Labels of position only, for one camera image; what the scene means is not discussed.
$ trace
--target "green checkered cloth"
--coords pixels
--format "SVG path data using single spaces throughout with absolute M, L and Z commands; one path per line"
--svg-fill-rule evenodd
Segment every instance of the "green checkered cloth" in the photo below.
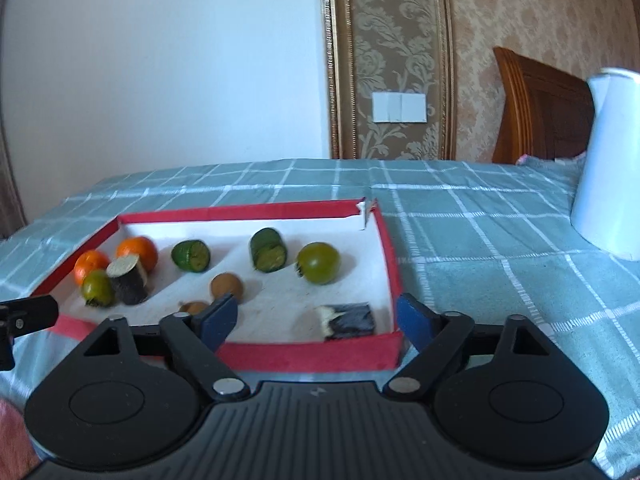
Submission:
M 0 244 L 0 298 L 29 294 L 123 212 L 377 199 L 406 291 L 437 311 L 459 310 L 482 323 L 524 314 L 599 387 L 609 402 L 610 427 L 596 462 L 617 477 L 640 464 L 640 263 L 617 260 L 571 227 L 578 177 L 577 168 L 559 164 L 310 159 L 114 177 Z M 74 344 L 48 332 L 18 339 L 18 365 L 0 374 L 0 394 L 23 405 Z M 253 384 L 266 378 L 242 375 Z M 269 378 L 382 382 L 389 376 Z

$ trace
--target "orange fruit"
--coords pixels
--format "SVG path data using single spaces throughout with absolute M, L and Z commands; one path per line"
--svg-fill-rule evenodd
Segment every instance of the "orange fruit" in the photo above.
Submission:
M 103 252 L 91 250 L 82 253 L 74 265 L 74 280 L 76 280 L 76 285 L 82 285 L 87 274 L 92 270 L 104 270 L 110 263 L 109 257 Z
M 146 236 L 135 236 L 122 241 L 116 249 L 116 258 L 137 254 L 146 272 L 151 272 L 158 264 L 158 249 Z

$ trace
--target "headboard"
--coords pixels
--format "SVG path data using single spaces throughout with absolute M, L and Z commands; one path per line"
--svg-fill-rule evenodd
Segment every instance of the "headboard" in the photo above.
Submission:
M 493 161 L 556 158 L 586 150 L 594 108 L 585 81 L 508 48 L 494 47 L 506 102 Z

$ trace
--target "ridged black surface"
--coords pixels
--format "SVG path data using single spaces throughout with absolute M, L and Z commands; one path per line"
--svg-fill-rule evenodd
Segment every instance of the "ridged black surface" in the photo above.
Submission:
M 444 440 L 425 409 L 373 383 L 264 383 L 219 404 L 178 451 L 135 470 L 89 473 L 44 463 L 30 480 L 604 480 L 590 463 L 507 471 Z

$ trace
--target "green fruit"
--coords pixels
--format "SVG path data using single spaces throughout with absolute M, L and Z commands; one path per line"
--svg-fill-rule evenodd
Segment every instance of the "green fruit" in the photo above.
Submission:
M 87 274 L 82 282 L 81 292 L 88 306 L 110 306 L 116 299 L 107 273 L 101 269 Z
M 254 268 L 261 272 L 280 270 L 287 263 L 287 247 L 276 229 L 260 229 L 249 242 Z
M 211 253 L 201 240 L 185 240 L 171 250 L 171 259 L 180 270 L 203 272 L 209 267 Z
M 334 280 L 340 270 L 340 253 L 324 242 L 305 245 L 296 258 L 296 271 L 308 282 L 325 285 Z

